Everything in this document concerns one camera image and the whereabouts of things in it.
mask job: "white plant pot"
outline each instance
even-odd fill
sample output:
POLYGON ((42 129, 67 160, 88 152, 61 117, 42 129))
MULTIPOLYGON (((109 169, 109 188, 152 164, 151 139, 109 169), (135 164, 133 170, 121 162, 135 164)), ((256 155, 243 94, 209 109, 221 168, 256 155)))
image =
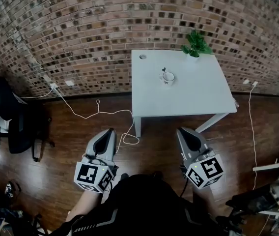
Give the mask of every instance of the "white plant pot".
POLYGON ((191 62, 191 63, 195 63, 197 60, 199 59, 199 57, 192 57, 192 56, 190 56, 190 55, 188 55, 188 60, 189 60, 189 62, 191 62))

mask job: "person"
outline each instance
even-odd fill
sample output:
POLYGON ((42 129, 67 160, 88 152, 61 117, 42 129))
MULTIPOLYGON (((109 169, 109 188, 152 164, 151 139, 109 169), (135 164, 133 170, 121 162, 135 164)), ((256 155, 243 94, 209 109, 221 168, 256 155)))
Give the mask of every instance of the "person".
POLYGON ((160 234, 178 230, 190 235, 228 235, 212 219, 217 213, 212 194, 198 192, 190 203, 157 175, 123 174, 101 205, 102 194, 84 191, 66 222, 50 235, 160 234))

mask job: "white mug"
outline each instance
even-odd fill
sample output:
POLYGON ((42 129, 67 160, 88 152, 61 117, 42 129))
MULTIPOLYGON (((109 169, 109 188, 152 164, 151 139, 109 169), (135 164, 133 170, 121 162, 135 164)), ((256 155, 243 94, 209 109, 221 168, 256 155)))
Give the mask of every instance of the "white mug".
POLYGON ((173 82, 174 82, 174 79, 175 79, 175 76, 173 73, 170 73, 170 72, 164 72, 160 77, 159 79, 161 80, 162 84, 164 86, 167 86, 167 87, 170 87, 173 82))

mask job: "brick wall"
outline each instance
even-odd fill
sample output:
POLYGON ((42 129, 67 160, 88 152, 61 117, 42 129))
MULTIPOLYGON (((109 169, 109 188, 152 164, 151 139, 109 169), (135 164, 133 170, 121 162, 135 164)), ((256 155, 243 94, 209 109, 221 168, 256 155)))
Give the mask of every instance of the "brick wall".
POLYGON ((279 0, 0 0, 0 75, 25 96, 47 76, 67 96, 130 91, 131 50, 179 50, 191 29, 232 91, 279 94, 279 0))

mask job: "table top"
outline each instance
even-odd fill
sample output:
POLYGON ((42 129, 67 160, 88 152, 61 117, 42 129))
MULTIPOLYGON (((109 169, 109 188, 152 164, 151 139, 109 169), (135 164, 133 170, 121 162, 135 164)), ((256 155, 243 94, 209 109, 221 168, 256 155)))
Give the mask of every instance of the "table top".
POLYGON ((237 109, 222 69, 214 55, 196 62, 181 51, 132 51, 133 116, 183 116, 234 113, 237 109), (172 86, 159 79, 163 68, 172 72, 172 86))

